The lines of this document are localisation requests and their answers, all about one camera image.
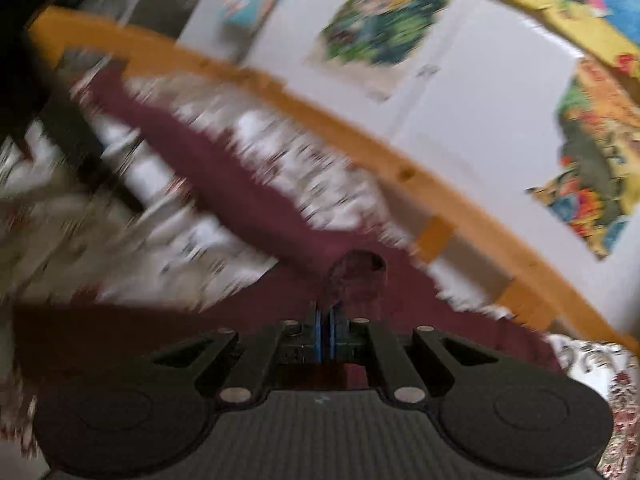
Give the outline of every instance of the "white wall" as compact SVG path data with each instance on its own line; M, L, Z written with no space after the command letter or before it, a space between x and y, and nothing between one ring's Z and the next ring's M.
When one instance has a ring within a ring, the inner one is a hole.
M452 0L418 54L416 71L432 63L439 72L407 78L380 103L304 63L343 1L282 0L247 64L441 175L536 248L615 328L629 330L640 318L640 212L598 261L525 193L560 170L556 107L580 51L493 0Z
M226 1L200 0L178 42L218 59L236 60L244 55L251 37L224 26L223 6Z

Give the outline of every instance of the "blue component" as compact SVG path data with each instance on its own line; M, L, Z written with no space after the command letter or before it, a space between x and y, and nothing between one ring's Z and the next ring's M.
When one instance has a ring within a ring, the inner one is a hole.
M329 355L331 356L331 361L335 359L335 316L334 316L334 306L331 307L329 311Z
M322 331L321 331L321 317L320 311L316 310L316 324L314 326L314 336L316 340L316 363L322 362Z

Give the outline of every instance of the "silver bolt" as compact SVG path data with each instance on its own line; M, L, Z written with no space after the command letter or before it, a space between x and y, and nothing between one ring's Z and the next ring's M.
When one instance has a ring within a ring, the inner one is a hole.
M220 399L225 402L238 404L239 402L246 402L251 399L251 392L246 388L225 388L220 392Z
M295 335L302 330L300 323L295 319L285 319L282 324L284 325L285 332L289 335Z
M394 391L394 397L400 402L406 402L407 404L415 404L420 402L426 397L424 391L415 386L402 386Z

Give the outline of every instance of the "wooden track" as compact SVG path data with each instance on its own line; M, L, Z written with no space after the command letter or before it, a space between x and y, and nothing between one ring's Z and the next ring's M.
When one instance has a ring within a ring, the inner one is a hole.
M533 248L479 205L366 132L287 93L268 74L213 60L149 30L121 27L56 7L37 17L30 34L52 65L66 47L85 47L127 59L126 75L186 71L244 87L350 156L391 189L409 196L418 210L431 212L433 216L417 239L425 261L433 260L452 236L464 238L512 276L498 303L511 309L519 322L544 330L557 320L581 338L619 342L638 354L636 339L613 330Z

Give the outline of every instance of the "green cartoon figure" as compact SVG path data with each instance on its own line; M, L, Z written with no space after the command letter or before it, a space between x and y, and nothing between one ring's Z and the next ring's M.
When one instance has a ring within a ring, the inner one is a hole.
M327 59L396 65L418 46L446 0L348 0L322 31Z

